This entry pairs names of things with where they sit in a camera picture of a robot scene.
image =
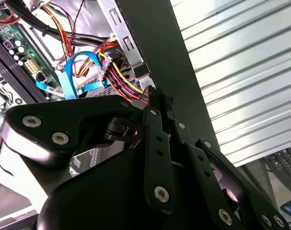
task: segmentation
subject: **capacitor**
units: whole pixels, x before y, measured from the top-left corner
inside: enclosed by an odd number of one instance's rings
[[[21,54],[16,54],[13,56],[14,60],[18,61],[22,58],[23,56]]]
[[[21,39],[16,39],[14,41],[14,43],[15,43],[16,46],[21,46],[23,44],[23,41]]]
[[[13,48],[13,49],[10,49],[10,50],[9,50],[9,54],[11,54],[11,55],[17,54],[18,52],[19,52],[19,51],[18,51],[17,48]]]
[[[21,59],[17,62],[17,64],[19,64],[19,66],[23,66],[25,61],[26,61],[25,59]]]
[[[19,47],[18,47],[18,51],[19,51],[20,53],[24,53],[24,52],[26,51],[26,47],[25,47],[25,46],[19,46]]]

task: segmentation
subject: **keyboard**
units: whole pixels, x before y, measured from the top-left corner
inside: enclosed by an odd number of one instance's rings
[[[291,191],[291,147],[264,158],[276,177]]]

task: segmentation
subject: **black wire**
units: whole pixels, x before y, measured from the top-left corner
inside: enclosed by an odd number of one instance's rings
[[[119,89],[119,91],[121,91],[121,93],[122,93],[124,96],[126,96],[126,97],[128,97],[128,98],[131,99],[131,96],[128,95],[128,94],[127,94],[127,93],[122,89],[122,87],[119,85],[119,83],[118,83],[118,82],[113,78],[112,74],[108,73],[108,78],[113,82],[114,85],[116,85],[116,87]]]
[[[60,35],[58,34],[57,29],[48,27],[41,20],[37,19],[34,15],[32,15],[27,9],[24,8],[24,5],[19,1],[7,0],[6,5],[14,11],[14,13],[23,19],[26,23],[34,27],[35,29],[50,35],[57,40],[61,40]],[[72,36],[71,32],[66,32],[68,37],[73,38],[72,45],[74,46],[100,46],[107,37],[98,37],[95,35],[89,34],[77,34],[74,33]]]
[[[80,7],[79,7],[79,9],[78,9],[78,11],[77,11],[77,14],[76,14],[76,17],[75,17],[75,20],[74,20],[74,31],[73,31],[73,29],[72,29],[72,35],[74,35],[75,34],[75,32],[76,32],[76,23],[77,23],[77,19],[78,19],[78,17],[79,17],[79,14],[80,14],[80,12],[81,12],[81,9],[82,9],[82,6],[84,5],[84,0],[82,0],[82,2],[81,2],[81,4],[80,4]]]

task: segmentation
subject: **yellow wire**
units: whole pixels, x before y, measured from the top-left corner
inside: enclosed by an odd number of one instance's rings
[[[59,23],[59,21],[57,20],[57,18],[52,14],[52,12],[51,12],[48,8],[46,8],[46,7],[43,6],[42,9],[43,9],[46,13],[48,13],[48,15],[52,18],[52,20],[53,20],[54,23],[56,24],[56,27],[57,27],[57,29],[58,29],[58,31],[59,31],[60,36],[61,36],[62,43],[65,44],[64,35],[63,35],[63,33],[62,33],[63,27],[61,26],[61,24]],[[65,51],[65,55],[66,55],[67,59],[70,58],[66,46],[64,46],[64,51]]]
[[[99,55],[104,57],[104,58],[107,58],[107,56],[101,52],[99,52]],[[120,75],[120,77],[128,84],[130,85],[134,90],[140,92],[140,93],[143,93],[143,91],[141,89],[138,89],[136,86],[134,86],[133,84],[131,84],[130,81],[128,81],[124,76],[123,74],[121,73],[120,69],[117,67],[116,63],[115,62],[112,62],[112,65],[114,66],[114,68],[116,69],[117,73]]]
[[[84,68],[83,70],[80,72],[80,76],[82,77],[84,75],[84,73],[86,73],[86,71],[90,68],[90,66],[93,64],[93,61],[90,61]]]

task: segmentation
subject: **cable tie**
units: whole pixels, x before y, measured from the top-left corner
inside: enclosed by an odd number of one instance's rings
[[[105,76],[105,74],[106,74],[111,62],[112,62],[112,58],[107,55],[107,58],[105,58],[105,61],[104,61],[103,65],[102,65],[102,68],[99,71],[99,74],[97,76],[97,78],[99,80],[101,80],[101,81],[103,80],[103,78],[104,78],[104,76]]]
[[[45,30],[42,32],[42,36],[45,37],[47,31],[50,29],[50,26],[49,25],[46,25],[46,28]]]

